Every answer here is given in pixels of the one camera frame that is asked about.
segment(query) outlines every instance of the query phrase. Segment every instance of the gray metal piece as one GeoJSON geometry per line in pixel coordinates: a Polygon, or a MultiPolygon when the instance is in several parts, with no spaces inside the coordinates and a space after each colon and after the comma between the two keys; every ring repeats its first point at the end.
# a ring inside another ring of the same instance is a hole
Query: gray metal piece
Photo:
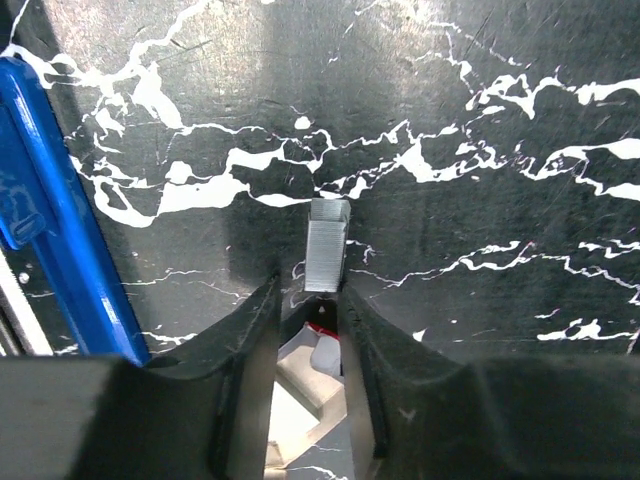
{"type": "Polygon", "coordinates": [[[348,200],[311,200],[304,282],[306,291],[338,291],[350,214],[348,200]]]}
{"type": "Polygon", "coordinates": [[[0,249],[0,309],[7,316],[22,347],[31,355],[53,355],[40,322],[0,249]]]}

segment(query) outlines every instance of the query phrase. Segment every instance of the white stripe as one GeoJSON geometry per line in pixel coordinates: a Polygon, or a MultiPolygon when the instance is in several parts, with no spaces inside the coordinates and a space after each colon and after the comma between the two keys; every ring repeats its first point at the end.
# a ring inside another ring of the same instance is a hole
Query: white stripe
{"type": "Polygon", "coordinates": [[[53,355],[40,322],[20,288],[20,284],[7,263],[4,251],[0,250],[0,289],[18,324],[14,325],[24,348],[32,355],[53,355]]]}

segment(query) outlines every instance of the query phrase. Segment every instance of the black marble surface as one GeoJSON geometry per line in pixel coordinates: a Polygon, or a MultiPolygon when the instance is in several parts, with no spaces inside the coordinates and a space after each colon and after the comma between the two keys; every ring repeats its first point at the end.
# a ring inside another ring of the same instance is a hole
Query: black marble surface
{"type": "Polygon", "coordinates": [[[288,480],[352,479],[349,419],[340,422],[287,468],[288,480]]]}
{"type": "Polygon", "coordinates": [[[153,352],[276,266],[303,301],[314,195],[351,199],[348,281],[451,358],[637,339],[636,2],[5,2],[153,352]]]}

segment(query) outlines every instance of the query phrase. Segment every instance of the metal block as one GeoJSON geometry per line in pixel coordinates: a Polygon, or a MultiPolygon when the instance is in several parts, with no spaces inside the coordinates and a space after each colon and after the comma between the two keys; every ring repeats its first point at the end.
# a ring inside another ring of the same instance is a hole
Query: metal block
{"type": "Polygon", "coordinates": [[[309,213],[304,288],[337,292],[342,279],[351,206],[347,200],[314,198],[309,213]]]}

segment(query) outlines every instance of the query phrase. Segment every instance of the blue handle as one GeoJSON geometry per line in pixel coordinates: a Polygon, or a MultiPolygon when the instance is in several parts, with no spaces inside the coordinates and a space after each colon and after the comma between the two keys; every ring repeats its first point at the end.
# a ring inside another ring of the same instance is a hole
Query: blue handle
{"type": "Polygon", "coordinates": [[[31,242],[80,351],[149,352],[38,77],[0,58],[0,231],[31,242]]]}

